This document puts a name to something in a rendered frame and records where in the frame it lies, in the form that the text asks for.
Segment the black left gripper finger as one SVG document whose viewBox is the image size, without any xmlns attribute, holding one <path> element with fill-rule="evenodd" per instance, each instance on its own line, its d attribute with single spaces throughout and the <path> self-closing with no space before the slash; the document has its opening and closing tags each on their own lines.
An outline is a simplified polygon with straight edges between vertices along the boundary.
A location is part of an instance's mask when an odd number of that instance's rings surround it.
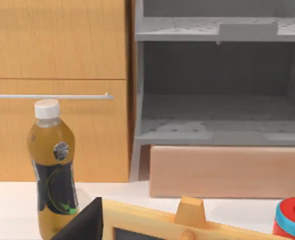
<svg viewBox="0 0 295 240">
<path fill-rule="evenodd" d="M 50 240 L 102 240 L 103 202 L 96 197 Z"/>
</svg>

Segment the amber bottle with white cap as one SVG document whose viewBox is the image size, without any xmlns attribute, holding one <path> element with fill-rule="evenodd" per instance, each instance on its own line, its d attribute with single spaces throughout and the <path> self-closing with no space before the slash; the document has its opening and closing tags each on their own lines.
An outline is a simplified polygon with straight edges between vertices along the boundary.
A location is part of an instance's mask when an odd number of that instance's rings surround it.
<svg viewBox="0 0 295 240">
<path fill-rule="evenodd" d="M 38 100 L 34 112 L 27 150 L 35 174 L 39 234 L 51 240 L 79 213 L 73 176 L 75 136 L 60 118 L 58 100 Z"/>
</svg>

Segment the wooden drawer front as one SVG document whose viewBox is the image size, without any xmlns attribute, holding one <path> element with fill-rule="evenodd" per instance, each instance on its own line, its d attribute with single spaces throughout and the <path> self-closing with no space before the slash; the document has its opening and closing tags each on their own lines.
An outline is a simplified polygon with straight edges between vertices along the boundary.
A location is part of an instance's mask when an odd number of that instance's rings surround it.
<svg viewBox="0 0 295 240">
<path fill-rule="evenodd" d="M 129 176 L 126 80 L 0 79 L 0 94 L 113 95 L 62 99 L 61 117 L 75 136 L 74 179 L 126 182 Z M 34 181 L 26 143 L 33 99 L 0 99 L 0 181 Z"/>
</svg>

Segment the wooden framed blackboard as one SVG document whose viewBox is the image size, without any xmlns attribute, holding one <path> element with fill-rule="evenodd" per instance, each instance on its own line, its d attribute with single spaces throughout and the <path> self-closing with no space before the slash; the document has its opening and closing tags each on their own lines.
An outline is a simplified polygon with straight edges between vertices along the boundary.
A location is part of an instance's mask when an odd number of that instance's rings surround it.
<svg viewBox="0 0 295 240">
<path fill-rule="evenodd" d="M 164 240 L 291 240 L 208 221 L 202 199 L 182 197 L 176 213 L 128 203 L 102 201 L 102 240 L 116 240 L 116 230 Z"/>
</svg>

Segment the wooden cupboard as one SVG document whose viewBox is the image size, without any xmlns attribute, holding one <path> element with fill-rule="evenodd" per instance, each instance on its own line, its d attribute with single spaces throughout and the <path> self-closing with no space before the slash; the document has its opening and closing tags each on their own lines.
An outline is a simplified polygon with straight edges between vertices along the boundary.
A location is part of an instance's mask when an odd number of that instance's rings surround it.
<svg viewBox="0 0 295 240">
<path fill-rule="evenodd" d="M 35 179 L 33 99 L 51 95 L 76 144 L 79 182 L 127 182 L 134 0 L 0 0 L 0 181 Z"/>
</svg>

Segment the shallow salmon-coloured box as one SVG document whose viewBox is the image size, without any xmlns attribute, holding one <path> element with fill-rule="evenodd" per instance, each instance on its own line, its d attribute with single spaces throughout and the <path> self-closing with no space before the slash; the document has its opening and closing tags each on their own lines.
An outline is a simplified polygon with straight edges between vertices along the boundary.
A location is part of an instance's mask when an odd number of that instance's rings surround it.
<svg viewBox="0 0 295 240">
<path fill-rule="evenodd" d="M 152 197 L 295 196 L 295 147 L 165 146 L 150 151 Z"/>
</svg>

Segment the wooden cupboard door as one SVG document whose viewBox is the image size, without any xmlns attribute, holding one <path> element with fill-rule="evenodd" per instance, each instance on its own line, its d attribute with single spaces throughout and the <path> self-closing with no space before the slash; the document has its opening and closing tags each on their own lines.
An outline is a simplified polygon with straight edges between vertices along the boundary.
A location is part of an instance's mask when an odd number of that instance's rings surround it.
<svg viewBox="0 0 295 240">
<path fill-rule="evenodd" d="M 125 79 L 125 0 L 0 0 L 0 79 Z"/>
</svg>

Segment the grey open shelf cabinet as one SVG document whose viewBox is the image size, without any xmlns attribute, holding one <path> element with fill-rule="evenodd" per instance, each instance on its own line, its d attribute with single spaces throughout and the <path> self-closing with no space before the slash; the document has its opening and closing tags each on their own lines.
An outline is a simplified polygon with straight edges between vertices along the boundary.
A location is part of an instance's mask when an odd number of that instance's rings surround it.
<svg viewBox="0 0 295 240">
<path fill-rule="evenodd" d="M 135 0 L 129 178 L 157 146 L 295 148 L 295 0 Z"/>
</svg>

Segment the stack of coloured rings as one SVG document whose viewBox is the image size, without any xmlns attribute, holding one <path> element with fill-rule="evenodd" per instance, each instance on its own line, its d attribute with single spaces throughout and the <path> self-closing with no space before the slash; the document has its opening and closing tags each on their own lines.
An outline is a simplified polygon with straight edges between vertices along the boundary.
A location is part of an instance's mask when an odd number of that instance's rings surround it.
<svg viewBox="0 0 295 240">
<path fill-rule="evenodd" d="M 277 204 L 272 234 L 295 240 L 295 197 L 285 198 Z"/>
</svg>

